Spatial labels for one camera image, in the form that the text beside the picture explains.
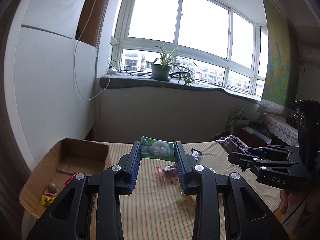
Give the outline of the person's right hand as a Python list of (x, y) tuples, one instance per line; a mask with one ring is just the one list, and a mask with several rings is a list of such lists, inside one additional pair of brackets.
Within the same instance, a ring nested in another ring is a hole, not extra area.
[(279, 213), (284, 215), (290, 203), (300, 203), (303, 199), (306, 201), (305, 210), (312, 212), (319, 205), (319, 197), (316, 192), (290, 192), (287, 190), (280, 191)]

